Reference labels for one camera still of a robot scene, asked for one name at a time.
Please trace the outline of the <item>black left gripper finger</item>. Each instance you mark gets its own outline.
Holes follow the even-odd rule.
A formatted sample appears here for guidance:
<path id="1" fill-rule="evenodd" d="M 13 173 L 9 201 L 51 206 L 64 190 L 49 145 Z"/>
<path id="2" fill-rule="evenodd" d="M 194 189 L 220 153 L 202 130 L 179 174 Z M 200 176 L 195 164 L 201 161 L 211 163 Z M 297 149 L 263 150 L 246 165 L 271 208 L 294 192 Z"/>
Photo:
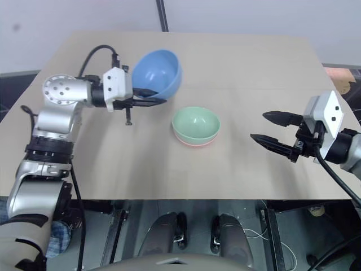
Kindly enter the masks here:
<path id="1" fill-rule="evenodd" d="M 133 88 L 133 95 L 141 98 L 148 98 L 157 95 L 158 92 L 145 88 Z"/>
<path id="2" fill-rule="evenodd" d="M 150 98 L 150 99 L 133 99 L 131 104 L 133 107 L 152 107 L 166 103 L 167 100 Z"/>

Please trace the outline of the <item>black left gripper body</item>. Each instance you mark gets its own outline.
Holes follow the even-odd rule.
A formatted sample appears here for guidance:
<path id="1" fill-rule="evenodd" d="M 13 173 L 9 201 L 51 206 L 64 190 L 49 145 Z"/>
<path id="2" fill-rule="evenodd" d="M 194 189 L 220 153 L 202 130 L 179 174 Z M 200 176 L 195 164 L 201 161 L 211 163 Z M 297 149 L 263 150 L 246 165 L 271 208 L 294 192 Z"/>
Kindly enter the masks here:
<path id="1" fill-rule="evenodd" d="M 115 100 L 113 102 L 113 109 L 114 110 L 125 110 L 126 113 L 126 125 L 132 125 L 133 123 L 131 122 L 131 108 L 134 107 L 134 99 L 133 98 L 129 98 L 126 100 Z"/>

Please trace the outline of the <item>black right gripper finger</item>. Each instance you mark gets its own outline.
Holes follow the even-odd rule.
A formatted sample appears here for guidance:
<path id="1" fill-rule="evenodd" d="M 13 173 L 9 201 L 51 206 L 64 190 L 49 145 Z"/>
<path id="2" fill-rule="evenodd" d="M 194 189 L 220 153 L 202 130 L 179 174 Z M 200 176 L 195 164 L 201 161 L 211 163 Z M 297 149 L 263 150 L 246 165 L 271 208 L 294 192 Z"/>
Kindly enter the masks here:
<path id="1" fill-rule="evenodd" d="M 284 111 L 269 111 L 263 113 L 262 116 L 273 124 L 280 126 L 300 126 L 303 121 L 302 115 Z"/>
<path id="2" fill-rule="evenodd" d="M 280 143 L 276 138 L 272 138 L 267 135 L 250 134 L 250 137 L 265 149 L 281 156 L 285 156 L 293 163 L 298 160 L 300 150 L 296 147 Z"/>

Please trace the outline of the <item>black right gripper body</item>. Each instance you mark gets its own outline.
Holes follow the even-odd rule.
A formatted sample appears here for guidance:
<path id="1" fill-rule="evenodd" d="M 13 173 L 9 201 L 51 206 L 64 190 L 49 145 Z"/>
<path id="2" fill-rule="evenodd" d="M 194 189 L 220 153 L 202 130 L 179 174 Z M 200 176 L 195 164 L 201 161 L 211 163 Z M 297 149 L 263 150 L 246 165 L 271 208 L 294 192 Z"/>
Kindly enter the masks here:
<path id="1" fill-rule="evenodd" d="M 315 158 L 316 149 L 321 149 L 325 134 L 326 129 L 322 121 L 316 121 L 313 132 L 310 131 L 305 121 L 302 121 L 296 133 L 297 141 L 302 142 L 301 155 Z"/>

